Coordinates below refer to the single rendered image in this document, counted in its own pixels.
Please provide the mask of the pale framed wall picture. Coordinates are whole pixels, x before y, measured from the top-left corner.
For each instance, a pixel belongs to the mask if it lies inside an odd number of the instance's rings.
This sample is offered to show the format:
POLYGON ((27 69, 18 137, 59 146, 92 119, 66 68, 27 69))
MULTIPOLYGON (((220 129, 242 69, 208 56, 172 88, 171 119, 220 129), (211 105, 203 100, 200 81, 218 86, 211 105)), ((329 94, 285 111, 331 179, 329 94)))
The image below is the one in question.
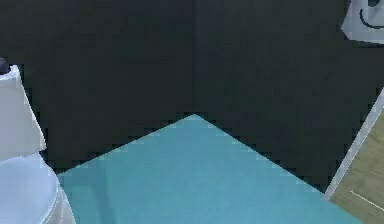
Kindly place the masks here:
POLYGON ((349 40, 384 45, 384 0, 350 0, 341 30, 349 40))

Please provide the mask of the olive door with pale frame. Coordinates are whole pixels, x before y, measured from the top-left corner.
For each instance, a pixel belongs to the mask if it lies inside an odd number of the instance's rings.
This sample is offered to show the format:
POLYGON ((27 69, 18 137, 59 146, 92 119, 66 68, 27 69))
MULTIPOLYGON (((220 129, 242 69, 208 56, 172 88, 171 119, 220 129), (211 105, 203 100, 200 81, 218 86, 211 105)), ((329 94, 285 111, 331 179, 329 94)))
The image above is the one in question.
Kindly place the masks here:
POLYGON ((384 87, 324 197, 363 224, 384 224, 384 87))

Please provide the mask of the white toilet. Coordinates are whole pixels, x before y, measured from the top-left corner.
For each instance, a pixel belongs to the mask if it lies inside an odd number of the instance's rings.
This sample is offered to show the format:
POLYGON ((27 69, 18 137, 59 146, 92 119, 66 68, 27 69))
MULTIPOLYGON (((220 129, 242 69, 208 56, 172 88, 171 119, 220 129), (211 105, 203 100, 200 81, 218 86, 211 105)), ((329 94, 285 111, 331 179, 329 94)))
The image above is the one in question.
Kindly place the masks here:
POLYGON ((77 224, 16 65, 0 75, 0 224, 77 224))

